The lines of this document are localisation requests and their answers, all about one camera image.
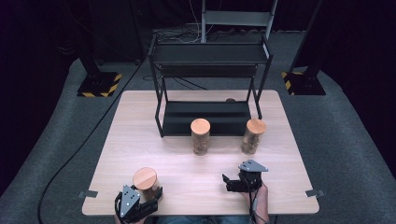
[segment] black shelf tray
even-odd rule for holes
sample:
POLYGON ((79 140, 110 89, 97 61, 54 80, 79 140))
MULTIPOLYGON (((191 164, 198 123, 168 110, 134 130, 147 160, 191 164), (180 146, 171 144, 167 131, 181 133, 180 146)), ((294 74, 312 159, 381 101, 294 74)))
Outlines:
POLYGON ((242 136, 250 116, 248 102, 168 101, 163 118, 163 135, 191 136, 195 119, 210 122, 210 135, 242 136))
POLYGON ((262 43, 159 44, 152 60, 156 64, 267 63, 262 43))

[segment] cork lid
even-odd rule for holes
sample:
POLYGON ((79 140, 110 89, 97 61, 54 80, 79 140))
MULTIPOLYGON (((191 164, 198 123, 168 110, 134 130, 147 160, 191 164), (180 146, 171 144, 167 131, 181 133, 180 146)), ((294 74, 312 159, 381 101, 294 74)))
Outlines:
POLYGON ((210 130, 210 123, 206 119, 195 119, 191 123, 191 130, 196 134, 206 134, 210 130))
POLYGON ((250 119, 247 121, 247 128, 251 133, 261 134, 267 129, 267 125, 260 119, 250 119))
POLYGON ((144 167, 134 173, 134 186, 137 189, 150 189, 157 181, 157 173, 149 167, 144 167))

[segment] wooden table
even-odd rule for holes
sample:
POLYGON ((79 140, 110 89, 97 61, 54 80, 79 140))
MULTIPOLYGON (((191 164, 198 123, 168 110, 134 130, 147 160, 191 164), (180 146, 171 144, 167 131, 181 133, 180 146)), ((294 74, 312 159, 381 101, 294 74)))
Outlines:
MULTIPOLYGON (((180 101, 245 100, 246 91, 169 91, 180 101)), ((242 136, 211 136, 204 156, 192 153, 189 136, 160 137, 154 114, 155 91, 126 91, 120 99, 82 212, 88 216, 114 215, 114 200, 123 185, 133 184, 134 173, 153 168, 163 186, 163 199, 153 215, 245 215, 243 197, 226 190, 221 175, 239 179, 238 165, 253 159, 269 169, 262 180, 269 189, 270 214, 313 214, 319 210, 283 105, 276 91, 263 91, 260 105, 267 124, 256 154, 241 152, 242 136)), ((249 102, 257 118, 254 102, 249 102)))

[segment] wire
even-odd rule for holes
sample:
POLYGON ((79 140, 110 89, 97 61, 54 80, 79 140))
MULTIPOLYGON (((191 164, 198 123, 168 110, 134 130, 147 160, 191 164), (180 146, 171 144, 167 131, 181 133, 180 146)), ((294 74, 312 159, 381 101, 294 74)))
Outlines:
MULTIPOLYGON (((221 5, 222 5, 222 0, 220 0, 220 4, 219 4, 219 9, 218 9, 218 11, 221 10, 221 5)), ((209 30, 207 30, 207 32, 206 32, 206 35, 209 34, 209 31, 213 28, 213 26, 214 26, 214 25, 211 25, 211 26, 210 26, 209 30)))
POLYGON ((120 95, 122 94, 122 92, 125 90, 126 86, 131 82, 132 78, 134 77, 134 75, 137 73, 137 71, 140 69, 140 67, 142 66, 143 62, 141 64, 139 64, 139 66, 136 68, 136 70, 134 71, 134 73, 131 75, 131 77, 128 79, 127 83, 122 87, 122 89, 120 89, 120 92, 117 94, 116 98, 114 99, 114 101, 111 103, 110 107, 107 109, 107 111, 105 112, 105 114, 99 119, 99 121, 96 123, 96 125, 93 127, 93 129, 91 130, 90 134, 88 134, 88 136, 84 139, 84 141, 81 143, 81 145, 78 147, 78 149, 72 154, 72 156, 64 163, 64 165, 61 166, 61 168, 58 169, 58 171, 55 173, 55 175, 52 176, 52 178, 49 180, 49 182, 47 183, 47 186, 44 188, 43 192, 41 193, 41 197, 40 200, 38 201, 38 206, 37 206, 37 220, 38 223, 42 224, 43 220, 41 219, 41 204, 43 202, 44 196, 47 192, 47 189, 50 187, 50 184, 52 183, 52 181, 55 179, 55 177, 62 171, 62 169, 71 161, 73 160, 73 158, 81 151, 81 149, 85 146, 85 144, 88 142, 88 140, 91 138, 91 136, 93 135, 93 133, 96 131, 96 129, 99 127, 99 124, 103 121, 103 119, 105 118, 105 116, 108 114, 108 112, 110 111, 110 109, 113 107, 113 105, 117 102, 117 100, 120 98, 120 95))
POLYGON ((181 40, 180 38, 177 39, 178 41, 180 41, 181 43, 184 43, 184 44, 195 43, 196 41, 198 41, 198 40, 200 39, 200 37, 199 37, 199 23, 198 23, 197 18, 195 17, 195 13, 194 13, 194 10, 193 10, 193 8, 192 8, 191 0, 190 0, 189 2, 190 2, 190 8, 191 8, 192 16, 194 17, 195 23, 197 24, 197 37, 196 37, 194 40, 192 40, 192 41, 187 41, 187 42, 184 42, 184 41, 181 40))
MULTIPOLYGON (((187 30, 187 31, 174 31, 173 33, 177 33, 177 35, 166 35, 167 31, 157 31, 155 34, 158 36, 158 42, 159 43, 165 43, 167 41, 175 41, 175 40, 182 40, 188 37, 194 37, 196 36, 195 32, 192 30, 187 30)), ((206 32, 206 39, 209 41, 214 41, 217 40, 218 38, 223 38, 223 37, 228 37, 228 36, 233 36, 233 35, 246 35, 248 31, 245 32, 236 32, 236 31, 229 31, 227 33, 219 33, 219 31, 212 32, 211 34, 209 31, 206 32)))
POLYGON ((152 81, 153 80, 152 79, 152 75, 147 75, 145 77, 142 77, 142 79, 145 80, 145 81, 152 81))
POLYGON ((240 175, 239 178, 241 180, 243 180, 245 182, 246 186, 247 186, 247 193, 248 193, 248 199, 249 199, 249 204, 250 204, 250 207, 248 209, 248 213, 250 215, 250 219, 254 220, 253 200, 251 199, 250 185, 248 184, 248 180, 243 175, 240 175))
POLYGON ((261 216, 259 216, 259 215, 257 214, 256 211, 254 211, 254 215, 256 215, 259 219, 261 219, 261 220, 264 222, 264 224, 268 223, 267 221, 265 221, 264 218, 262 218, 261 216))
POLYGON ((184 78, 182 78, 182 77, 179 77, 178 79, 181 79, 181 80, 183 80, 183 81, 185 81, 185 82, 190 83, 192 86, 195 86, 195 87, 198 87, 198 88, 200 88, 200 89, 202 89, 202 90, 206 90, 206 91, 207 91, 207 88, 204 88, 204 87, 199 86, 199 85, 197 85, 197 84, 195 84, 195 83, 192 83, 192 82, 188 81, 187 79, 184 79, 184 78))
POLYGON ((186 88, 188 88, 188 89, 190 89, 190 90, 193 90, 193 88, 191 88, 191 87, 189 87, 189 86, 186 86, 186 85, 184 85, 183 83, 181 83, 181 82, 177 81, 177 79, 173 78, 173 80, 174 80, 175 82, 177 82, 178 84, 180 84, 180 85, 182 85, 182 86, 184 86, 184 87, 186 87, 186 88))

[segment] human hand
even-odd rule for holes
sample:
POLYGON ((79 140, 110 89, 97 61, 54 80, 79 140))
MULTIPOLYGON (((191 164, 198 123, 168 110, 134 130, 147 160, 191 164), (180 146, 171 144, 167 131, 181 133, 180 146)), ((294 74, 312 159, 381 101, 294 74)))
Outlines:
POLYGON ((256 206, 256 211, 254 212, 255 218, 256 218, 256 223, 257 224, 265 224, 269 222, 269 216, 268 216, 268 188, 265 186, 264 183, 262 183, 262 186, 259 188, 259 190, 256 192, 240 192, 242 196, 245 198, 245 201, 247 202, 247 206, 250 207, 250 198, 249 194, 251 195, 251 199, 253 200, 256 197, 257 201, 257 206, 256 206))

